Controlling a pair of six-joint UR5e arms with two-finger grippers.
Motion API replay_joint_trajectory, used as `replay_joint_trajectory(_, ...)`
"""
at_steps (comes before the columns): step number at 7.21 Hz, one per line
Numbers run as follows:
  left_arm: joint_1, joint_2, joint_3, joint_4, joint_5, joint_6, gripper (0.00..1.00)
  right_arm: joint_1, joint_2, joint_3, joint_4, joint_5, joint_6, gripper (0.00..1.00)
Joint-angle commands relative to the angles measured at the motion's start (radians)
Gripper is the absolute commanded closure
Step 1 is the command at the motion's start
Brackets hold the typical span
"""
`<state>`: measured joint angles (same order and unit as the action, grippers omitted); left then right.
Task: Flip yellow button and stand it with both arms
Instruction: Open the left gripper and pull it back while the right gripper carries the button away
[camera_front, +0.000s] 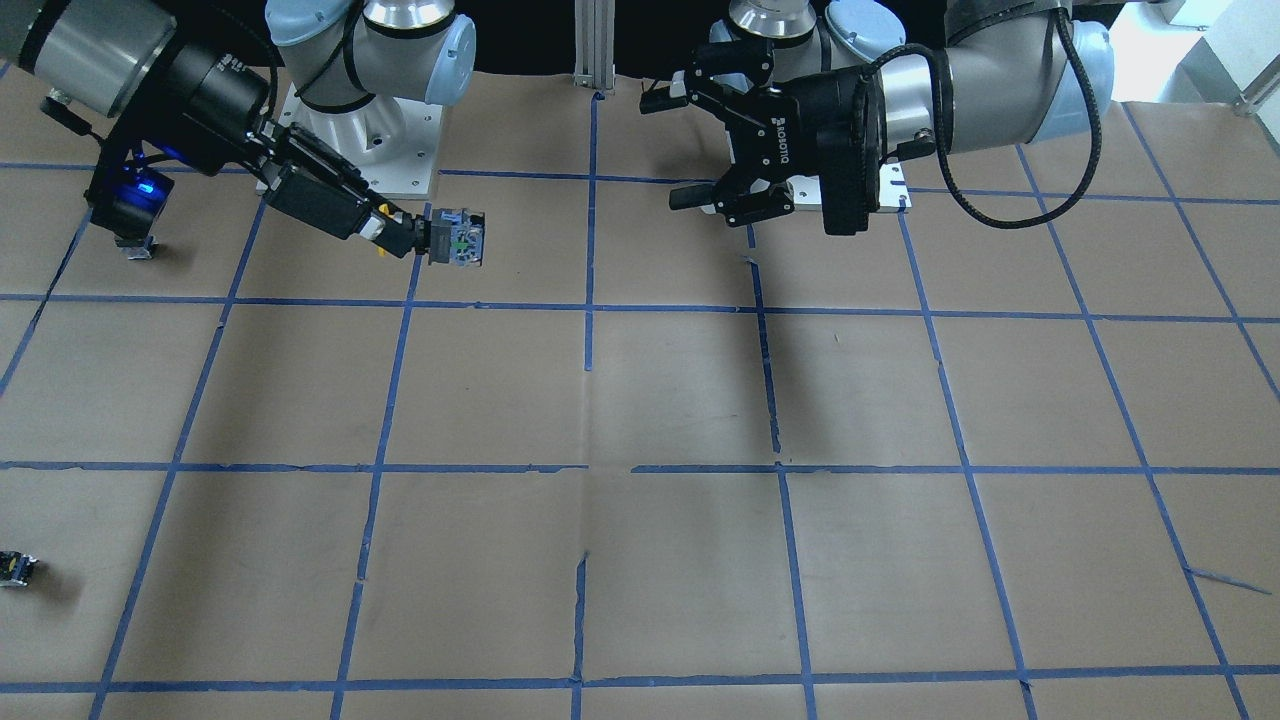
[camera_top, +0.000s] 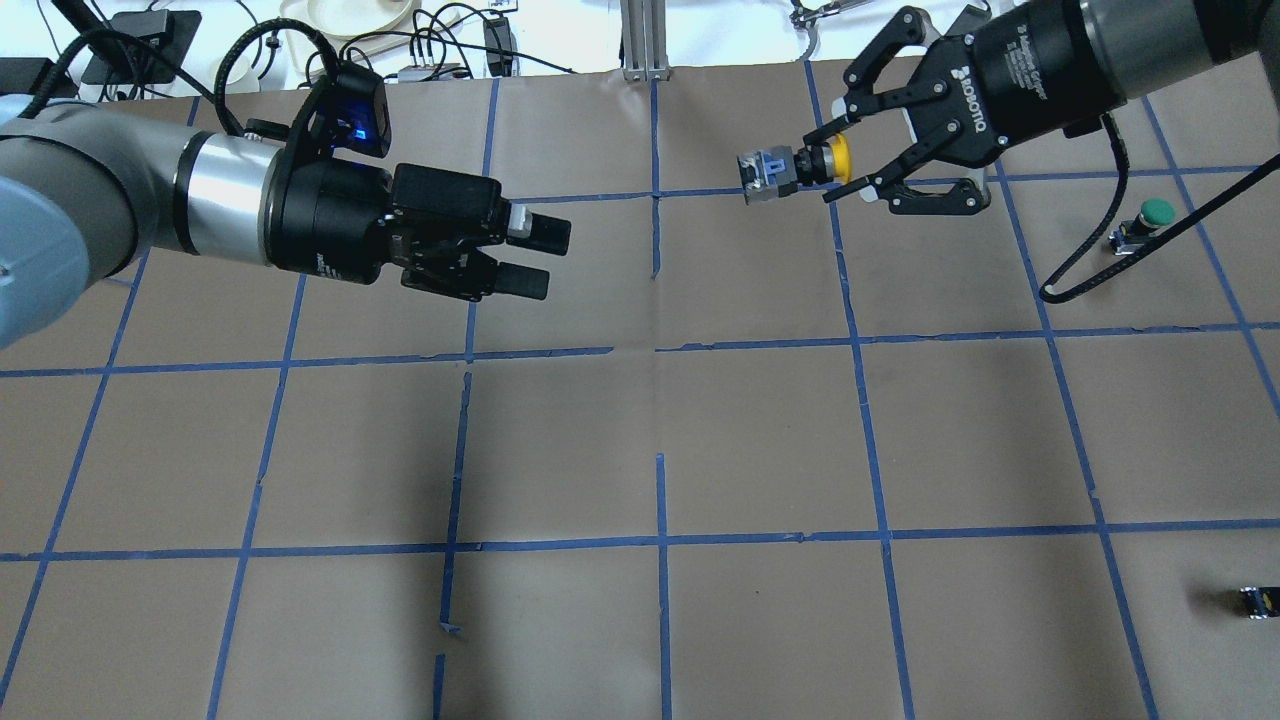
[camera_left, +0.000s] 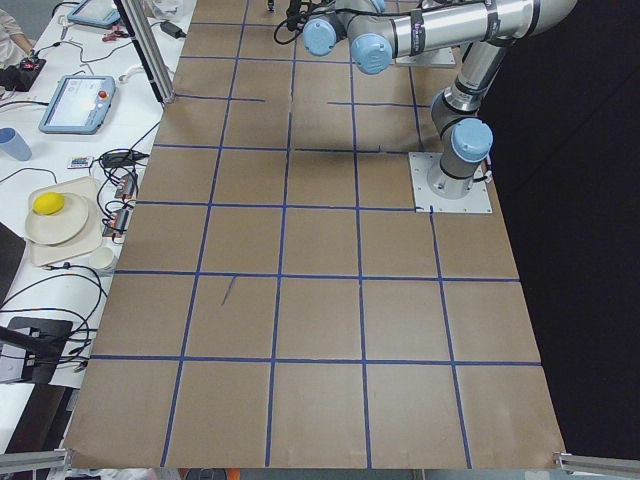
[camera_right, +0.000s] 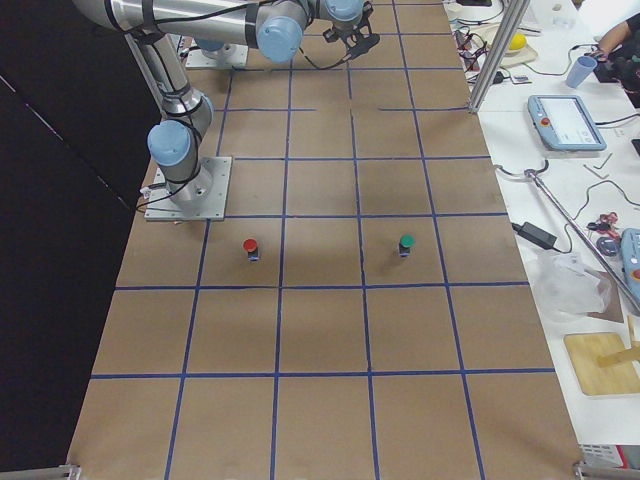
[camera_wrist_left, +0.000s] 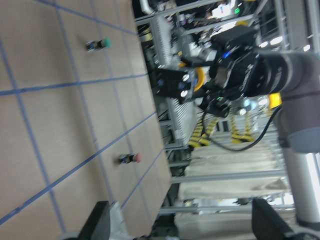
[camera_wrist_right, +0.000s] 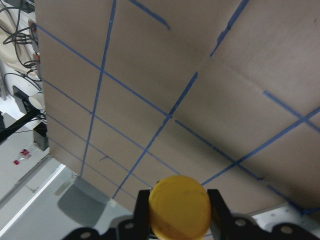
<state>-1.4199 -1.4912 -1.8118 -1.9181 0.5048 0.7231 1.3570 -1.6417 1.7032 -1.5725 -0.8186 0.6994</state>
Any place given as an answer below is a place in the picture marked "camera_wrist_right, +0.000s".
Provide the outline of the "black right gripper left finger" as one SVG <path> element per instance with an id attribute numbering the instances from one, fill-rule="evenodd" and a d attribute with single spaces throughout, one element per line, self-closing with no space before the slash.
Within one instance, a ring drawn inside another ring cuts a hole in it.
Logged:
<path id="1" fill-rule="evenodd" d="M 140 190 L 133 213 L 133 229 L 138 240 L 148 240 L 150 235 L 149 196 L 150 190 Z"/>

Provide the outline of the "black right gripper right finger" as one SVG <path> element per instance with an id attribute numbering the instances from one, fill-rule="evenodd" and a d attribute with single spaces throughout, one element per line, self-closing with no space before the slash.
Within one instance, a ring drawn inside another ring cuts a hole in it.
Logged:
<path id="1" fill-rule="evenodd" d="M 233 217 L 222 195 L 217 189 L 208 189 L 211 205 L 210 231 L 214 240 L 231 240 Z"/>

